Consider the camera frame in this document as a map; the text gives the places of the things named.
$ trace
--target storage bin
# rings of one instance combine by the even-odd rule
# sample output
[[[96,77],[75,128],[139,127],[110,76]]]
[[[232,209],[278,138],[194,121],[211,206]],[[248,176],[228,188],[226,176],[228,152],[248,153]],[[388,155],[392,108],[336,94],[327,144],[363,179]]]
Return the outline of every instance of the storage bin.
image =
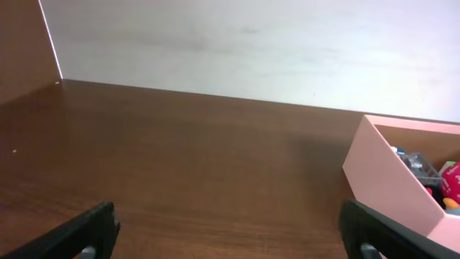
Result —
[[[460,217],[442,210],[390,146],[439,170],[460,161],[460,126],[365,115],[343,167],[358,201],[460,253]]]

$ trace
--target white wall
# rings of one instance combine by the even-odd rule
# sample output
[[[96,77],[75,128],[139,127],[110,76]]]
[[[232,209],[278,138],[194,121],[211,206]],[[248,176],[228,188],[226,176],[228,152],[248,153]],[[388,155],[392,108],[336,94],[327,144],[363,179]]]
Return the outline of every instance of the white wall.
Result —
[[[42,0],[64,78],[460,122],[457,0]]]

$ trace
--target wooden table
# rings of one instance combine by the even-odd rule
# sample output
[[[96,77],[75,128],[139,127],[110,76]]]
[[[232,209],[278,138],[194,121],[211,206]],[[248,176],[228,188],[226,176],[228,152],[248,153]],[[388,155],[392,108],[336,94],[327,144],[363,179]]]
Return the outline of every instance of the wooden table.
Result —
[[[113,258],[345,258],[358,112],[65,81],[0,106],[0,253],[100,201]]]

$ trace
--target white edge strip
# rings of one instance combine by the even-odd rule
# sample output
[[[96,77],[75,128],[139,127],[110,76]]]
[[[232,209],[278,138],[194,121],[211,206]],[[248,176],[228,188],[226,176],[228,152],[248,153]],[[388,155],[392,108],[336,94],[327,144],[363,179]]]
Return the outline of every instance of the white edge strip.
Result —
[[[43,11],[42,1],[38,0],[38,4],[40,5],[40,10],[42,10],[43,21],[45,21],[45,26],[46,26],[46,30],[48,32],[48,37],[50,38],[52,52],[55,54],[56,65],[57,65],[57,69],[59,70],[59,76],[60,76],[61,79],[63,79],[63,73],[60,71],[58,55],[56,55],[56,49],[55,49],[55,45],[52,43],[50,28],[48,27],[48,23],[46,22],[45,12]]]

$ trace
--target wall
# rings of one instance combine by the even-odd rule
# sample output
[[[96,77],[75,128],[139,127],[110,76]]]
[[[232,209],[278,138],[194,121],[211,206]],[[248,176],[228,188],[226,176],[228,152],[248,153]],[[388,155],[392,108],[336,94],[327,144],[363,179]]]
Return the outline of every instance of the wall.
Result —
[[[42,0],[64,78],[460,122],[454,0]]]
[[[0,104],[59,80],[38,0],[1,0]]]

